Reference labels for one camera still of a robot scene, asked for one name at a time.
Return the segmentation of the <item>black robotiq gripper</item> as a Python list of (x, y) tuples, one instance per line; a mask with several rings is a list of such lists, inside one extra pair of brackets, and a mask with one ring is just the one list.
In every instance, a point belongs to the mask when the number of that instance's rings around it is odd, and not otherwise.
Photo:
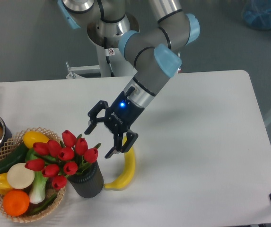
[[(84, 132), (85, 135), (89, 135), (100, 122), (104, 122), (104, 125), (114, 134), (114, 145), (105, 155), (106, 159), (116, 153), (129, 152), (139, 136), (129, 129), (144, 108), (132, 102), (130, 95), (131, 91), (122, 91), (110, 107), (106, 101), (100, 100), (87, 114), (89, 125)], [(98, 118), (97, 115), (103, 109), (105, 109), (105, 117)], [(125, 142), (123, 142), (124, 133), (126, 133)]]

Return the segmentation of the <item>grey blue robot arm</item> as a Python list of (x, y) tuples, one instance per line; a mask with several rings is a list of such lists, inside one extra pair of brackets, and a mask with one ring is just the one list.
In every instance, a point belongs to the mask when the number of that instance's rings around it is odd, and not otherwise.
[(103, 48), (105, 58), (112, 48), (117, 48), (123, 57), (120, 64), (128, 62), (136, 70), (111, 105), (101, 100), (88, 112), (90, 120), (85, 131), (90, 134), (103, 122), (114, 136), (114, 145), (106, 158), (126, 153), (138, 138), (131, 125), (181, 67), (182, 61), (175, 51), (200, 35), (198, 19), (184, 13), (177, 0), (151, 0), (157, 28), (141, 34), (137, 20), (127, 13), (123, 0), (57, 3), (72, 28), (87, 29), (91, 42)]

